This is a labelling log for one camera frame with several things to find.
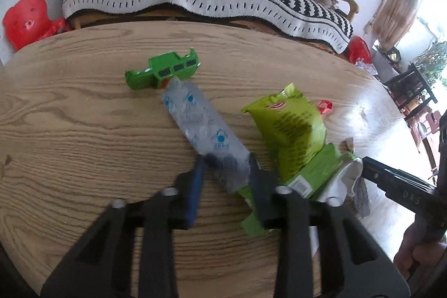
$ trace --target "green toy car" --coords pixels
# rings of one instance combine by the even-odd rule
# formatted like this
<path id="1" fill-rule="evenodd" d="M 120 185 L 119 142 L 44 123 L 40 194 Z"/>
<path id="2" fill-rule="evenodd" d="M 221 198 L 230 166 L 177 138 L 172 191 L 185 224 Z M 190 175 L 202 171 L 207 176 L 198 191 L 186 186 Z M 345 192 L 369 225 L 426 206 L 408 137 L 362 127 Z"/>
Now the green toy car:
<path id="1" fill-rule="evenodd" d="M 132 90 L 148 87 L 161 89 L 165 88 L 174 76 L 180 80 L 190 78 L 199 66 L 200 62 L 193 48 L 184 57 L 171 51 L 150 58 L 149 67 L 144 71 L 126 71 L 126 83 Z"/>

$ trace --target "stuffed animal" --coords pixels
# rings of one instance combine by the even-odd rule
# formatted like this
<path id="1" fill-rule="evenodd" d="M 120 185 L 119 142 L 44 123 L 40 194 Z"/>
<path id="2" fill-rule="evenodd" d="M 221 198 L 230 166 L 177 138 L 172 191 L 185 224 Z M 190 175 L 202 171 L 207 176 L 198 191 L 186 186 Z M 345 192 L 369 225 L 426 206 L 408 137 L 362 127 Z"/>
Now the stuffed animal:
<path id="1" fill-rule="evenodd" d="M 3 25 L 6 38 L 16 51 L 33 42 L 69 31 L 64 18 L 51 21 L 45 0 L 20 0 L 6 12 Z"/>

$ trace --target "black tool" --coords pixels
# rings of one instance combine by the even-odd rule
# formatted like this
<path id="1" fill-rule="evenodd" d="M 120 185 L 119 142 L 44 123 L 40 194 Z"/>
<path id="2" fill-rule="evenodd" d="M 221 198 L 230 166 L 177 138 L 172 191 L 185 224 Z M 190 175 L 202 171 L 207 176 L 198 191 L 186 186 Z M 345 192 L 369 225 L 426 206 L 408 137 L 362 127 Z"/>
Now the black tool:
<path id="1" fill-rule="evenodd" d="M 414 247 L 420 244 L 440 241 L 447 231 L 447 113 L 439 122 L 439 151 L 441 154 L 439 162 L 439 173 L 437 186 L 417 178 L 409 173 L 396 170 L 373 160 L 363 158 L 362 177 L 377 184 L 381 190 L 385 191 L 385 196 L 390 200 L 413 211 L 416 216 L 414 229 L 416 237 L 413 241 Z M 410 279 L 415 274 L 419 263 L 414 262 L 410 268 Z M 434 297 L 438 294 L 435 290 L 447 279 L 447 270 L 438 267 L 430 286 L 421 287 L 417 296 Z"/>
<path id="2" fill-rule="evenodd" d="M 280 229 L 274 298 L 312 298 L 309 227 L 320 246 L 321 297 L 408 298 L 410 290 L 377 242 L 345 206 L 304 199 L 250 160 L 256 215 L 265 229 Z"/>
<path id="3" fill-rule="evenodd" d="M 144 228 L 139 297 L 178 297 L 173 229 L 193 226 L 205 163 L 178 175 L 175 183 L 149 200 L 115 200 L 63 257 L 43 285 L 42 298 L 129 298 L 135 230 Z"/>

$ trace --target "human hand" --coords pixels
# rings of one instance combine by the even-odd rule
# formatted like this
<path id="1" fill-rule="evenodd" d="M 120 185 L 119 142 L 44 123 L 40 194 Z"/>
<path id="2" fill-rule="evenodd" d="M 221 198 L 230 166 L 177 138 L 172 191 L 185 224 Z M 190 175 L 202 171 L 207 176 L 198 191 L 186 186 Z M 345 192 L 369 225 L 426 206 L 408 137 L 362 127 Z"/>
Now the human hand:
<path id="1" fill-rule="evenodd" d="M 447 248 L 444 242 L 430 242 L 429 244 L 416 245 L 415 224 L 404 233 L 401 247 L 394 257 L 394 265 L 399 269 L 405 279 L 410 277 L 409 269 L 415 261 L 421 265 L 434 267 Z"/>

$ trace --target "wood grain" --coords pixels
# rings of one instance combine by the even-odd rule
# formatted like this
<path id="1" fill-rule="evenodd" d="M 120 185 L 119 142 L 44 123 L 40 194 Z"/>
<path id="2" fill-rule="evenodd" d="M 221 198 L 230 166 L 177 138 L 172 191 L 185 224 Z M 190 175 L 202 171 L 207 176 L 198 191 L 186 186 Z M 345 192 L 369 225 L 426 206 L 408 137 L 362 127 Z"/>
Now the wood grain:
<path id="1" fill-rule="evenodd" d="M 107 15 L 104 14 L 102 12 L 97 12 L 97 11 L 92 11 L 90 10 L 88 13 L 79 15 L 75 18 L 72 19 L 71 23 L 73 26 L 73 29 L 81 29 L 81 27 L 88 27 L 89 25 L 95 24 L 96 22 L 101 22 L 101 21 L 110 21 L 108 23 L 113 23 L 113 22 L 117 22 L 120 23 L 122 22 L 123 18 L 126 17 L 125 15 Z M 145 13 L 140 13 L 138 15 L 134 15 L 133 16 L 135 18 L 135 21 L 138 21 L 138 18 L 145 18 L 145 22 L 150 21 L 152 17 L 158 17 L 158 19 L 160 19 L 160 17 L 181 17 L 183 18 L 183 20 L 185 20 L 185 18 L 191 20 L 192 22 L 194 22 L 195 20 L 197 20 L 197 17 L 194 17 L 194 14 L 192 13 L 187 13 L 187 12 L 180 12 L 180 11 L 174 11 L 172 9 L 158 9 L 156 11 L 150 11 L 150 12 L 145 12 Z M 234 24 L 236 27 L 237 26 L 243 26 L 243 27 L 247 27 L 248 29 L 251 29 L 253 31 L 259 31 L 259 32 L 264 32 L 267 33 L 269 35 L 274 35 L 274 36 L 281 36 L 274 28 L 269 27 L 266 24 L 260 23 L 260 22 L 254 22 L 254 21 L 248 21 L 248 20 L 235 20 L 235 21 L 230 21 L 230 22 L 213 22 L 213 23 L 220 23 L 220 24 L 226 24 L 226 25 L 231 25 Z M 346 60 L 346 56 L 344 56 L 343 53 L 340 54 L 336 54 L 330 46 L 328 46 L 327 44 L 324 43 L 320 43 L 320 42 L 304 42 L 304 41 L 298 41 L 298 40 L 294 40 L 295 42 L 301 42 L 302 44 L 307 44 L 311 47 L 315 47 L 316 49 L 320 49 L 323 51 L 326 51 L 328 53 L 330 53 L 331 55 L 335 55 L 343 60 Z"/>
<path id="2" fill-rule="evenodd" d="M 325 117 L 328 140 L 354 137 L 360 156 L 425 173 L 383 87 L 323 51 L 200 23 L 121 23 L 57 35 L 0 70 L 0 161 L 12 159 L 0 179 L 0 240 L 36 292 L 112 199 L 146 199 L 190 169 L 193 149 L 161 92 L 131 91 L 124 82 L 124 71 L 144 69 L 149 57 L 189 47 L 202 62 L 194 82 L 264 167 L 261 135 L 240 109 L 294 82 L 312 101 L 334 103 Z M 386 227 L 375 222 L 385 198 L 371 195 L 381 208 L 373 206 L 366 225 L 387 236 L 392 217 Z M 206 181 L 196 226 L 175 233 L 181 297 L 271 297 L 277 234 L 248 239 L 239 225 L 248 213 L 240 198 Z"/>

